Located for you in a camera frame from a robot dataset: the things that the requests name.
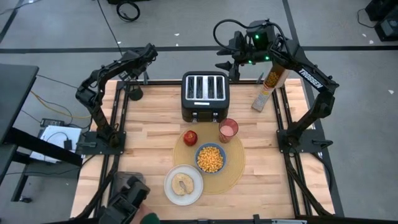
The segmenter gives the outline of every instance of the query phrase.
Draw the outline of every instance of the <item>woven placemat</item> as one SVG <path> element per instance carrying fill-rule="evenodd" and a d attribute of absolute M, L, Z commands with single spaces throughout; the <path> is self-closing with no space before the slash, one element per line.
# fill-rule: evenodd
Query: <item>woven placemat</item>
<path fill-rule="evenodd" d="M 192 130 L 198 134 L 198 142 L 194 146 L 187 146 L 183 141 L 183 134 Z M 218 123 L 197 123 L 191 125 L 177 140 L 173 150 L 174 165 L 188 164 L 197 167 L 195 164 L 195 153 L 199 146 L 204 143 L 214 142 L 224 148 L 226 153 L 226 164 L 224 169 L 217 174 L 205 174 L 203 177 L 204 194 L 220 194 L 231 189 L 241 178 L 245 165 L 244 148 L 237 136 L 229 143 L 221 143 L 218 140 Z"/>

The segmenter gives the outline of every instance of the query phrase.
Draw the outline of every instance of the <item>white plate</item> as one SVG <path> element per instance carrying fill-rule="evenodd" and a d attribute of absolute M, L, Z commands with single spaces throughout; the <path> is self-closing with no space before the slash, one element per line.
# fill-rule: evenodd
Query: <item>white plate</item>
<path fill-rule="evenodd" d="M 193 180 L 193 192 L 186 195 L 177 195 L 172 189 L 172 179 L 176 174 L 183 173 Z M 203 192 L 203 178 L 199 171 L 190 165 L 178 165 L 171 169 L 164 179 L 164 192 L 167 198 L 176 205 L 190 205 L 196 202 Z"/>

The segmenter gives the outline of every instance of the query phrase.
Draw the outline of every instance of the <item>toaster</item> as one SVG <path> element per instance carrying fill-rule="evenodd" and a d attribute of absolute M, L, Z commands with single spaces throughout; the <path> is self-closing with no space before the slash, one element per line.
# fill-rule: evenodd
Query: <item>toaster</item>
<path fill-rule="evenodd" d="M 229 81 L 223 72 L 187 72 L 182 78 L 181 109 L 186 122 L 220 122 L 228 115 Z"/>

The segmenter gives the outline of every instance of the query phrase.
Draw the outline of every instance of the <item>toaster slot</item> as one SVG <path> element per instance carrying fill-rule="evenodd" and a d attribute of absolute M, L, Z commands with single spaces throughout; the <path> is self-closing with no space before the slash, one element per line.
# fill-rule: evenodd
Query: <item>toaster slot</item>
<path fill-rule="evenodd" d="M 195 81 L 195 77 L 188 77 L 188 90 L 187 90 L 187 98 L 193 99 L 194 95 L 193 92 L 195 91 L 195 86 L 193 85 Z"/>
<path fill-rule="evenodd" d="M 209 99 L 214 99 L 214 77 L 207 78 L 207 94 Z"/>
<path fill-rule="evenodd" d="M 217 77 L 217 99 L 224 98 L 223 77 Z"/>
<path fill-rule="evenodd" d="M 197 77 L 197 99 L 203 98 L 203 77 Z"/>

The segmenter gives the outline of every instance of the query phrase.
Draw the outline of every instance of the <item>wooden tabletop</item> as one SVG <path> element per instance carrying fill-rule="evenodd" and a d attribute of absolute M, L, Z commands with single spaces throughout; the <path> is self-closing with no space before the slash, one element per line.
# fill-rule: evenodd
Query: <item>wooden tabletop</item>
<path fill-rule="evenodd" d="M 286 91 L 293 121 L 307 112 L 300 79 L 287 79 Z M 142 86 L 144 97 L 130 101 L 127 108 L 125 152 L 119 171 L 140 172 L 151 192 L 144 203 L 161 220 L 293 218 L 287 173 L 276 138 L 277 121 L 272 100 L 259 113 L 251 104 L 261 85 L 231 85 L 228 117 L 239 124 L 238 136 L 246 153 L 246 166 L 239 182 L 219 195 L 202 195 L 189 206 L 170 202 L 164 193 L 164 177 L 173 167 L 172 150 L 189 126 L 182 119 L 180 86 Z M 103 110 L 110 119 L 116 81 L 106 85 Z M 123 94 L 119 103 L 120 119 Z M 284 127 L 287 127 L 282 113 Z M 301 154 L 307 186 L 326 210 L 334 213 L 323 166 L 310 154 Z M 71 217 L 78 215 L 98 189 L 103 156 L 96 156 L 81 170 Z M 298 187 L 300 209 L 303 200 Z"/>

